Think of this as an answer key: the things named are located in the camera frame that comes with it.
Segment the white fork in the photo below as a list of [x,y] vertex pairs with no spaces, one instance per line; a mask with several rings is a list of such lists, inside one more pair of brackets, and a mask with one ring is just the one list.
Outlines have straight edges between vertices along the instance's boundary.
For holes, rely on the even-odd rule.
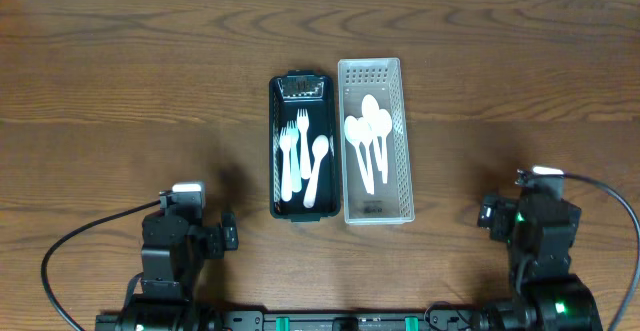
[[288,127],[281,130],[279,147],[282,151],[281,200],[289,202],[292,199],[293,191],[290,171],[291,138]]
[[306,109],[297,111],[297,126],[300,134],[300,172],[301,177],[308,180],[311,177],[311,161],[307,132],[310,126],[309,115]]

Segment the mint green plastic fork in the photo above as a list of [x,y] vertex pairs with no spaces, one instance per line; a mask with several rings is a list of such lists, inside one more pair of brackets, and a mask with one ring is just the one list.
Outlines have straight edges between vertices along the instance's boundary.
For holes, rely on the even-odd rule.
[[299,130],[295,121],[289,121],[287,123],[288,135],[291,140],[290,148],[290,161],[291,161],[291,182],[292,191],[298,193],[302,189],[300,165],[297,152],[297,143],[299,141]]

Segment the white spoon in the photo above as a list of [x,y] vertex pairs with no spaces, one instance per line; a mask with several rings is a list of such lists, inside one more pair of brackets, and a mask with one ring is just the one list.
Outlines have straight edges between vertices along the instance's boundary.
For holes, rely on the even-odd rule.
[[364,96],[361,104],[362,116],[369,124],[372,134],[372,142],[374,148],[374,157],[376,159],[376,165],[379,171],[382,170],[382,156],[381,149],[378,140],[377,132],[377,116],[379,112],[379,105],[375,97],[371,94]]
[[360,127],[360,132],[361,132],[361,143],[365,148],[368,193],[373,195],[375,193],[375,187],[374,187],[374,179],[373,179],[373,165],[372,165],[371,153],[370,153],[370,145],[372,143],[373,134],[372,134],[369,123],[366,121],[364,117],[360,117],[358,119],[358,123]]
[[305,208],[312,208],[315,205],[321,162],[328,153],[328,149],[328,138],[325,135],[317,136],[312,144],[314,163],[303,199],[303,205]]
[[360,126],[359,121],[354,116],[347,116],[344,122],[344,133],[346,140],[354,147],[355,154],[358,162],[358,167],[360,170],[361,178],[363,180],[363,184],[365,190],[368,194],[372,194],[372,188],[369,182],[369,174],[367,167],[365,166],[364,160],[362,158],[362,154],[360,151]]

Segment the white spoon crossing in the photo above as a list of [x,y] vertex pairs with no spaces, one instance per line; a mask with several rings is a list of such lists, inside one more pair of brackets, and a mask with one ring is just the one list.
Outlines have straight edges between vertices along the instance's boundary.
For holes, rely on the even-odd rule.
[[388,182],[389,173],[387,137],[392,130],[391,115],[386,109],[379,109],[376,121],[376,133],[380,138],[379,170],[382,173],[382,182],[386,184]]

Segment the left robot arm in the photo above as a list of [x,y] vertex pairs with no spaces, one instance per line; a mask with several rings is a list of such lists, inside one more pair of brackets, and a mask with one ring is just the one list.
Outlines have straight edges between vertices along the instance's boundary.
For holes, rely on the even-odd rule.
[[205,226],[195,212],[167,210],[144,218],[142,292],[133,294],[116,319],[116,330],[222,330],[222,316],[195,300],[206,260],[222,259],[239,246],[236,217]]

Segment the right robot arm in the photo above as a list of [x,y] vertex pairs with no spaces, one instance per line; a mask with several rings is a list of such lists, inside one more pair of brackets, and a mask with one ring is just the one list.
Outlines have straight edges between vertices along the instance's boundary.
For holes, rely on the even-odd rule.
[[507,246],[511,297],[474,313],[474,330],[603,328],[594,296],[570,272],[580,215],[579,207],[543,193],[483,199],[478,226]]

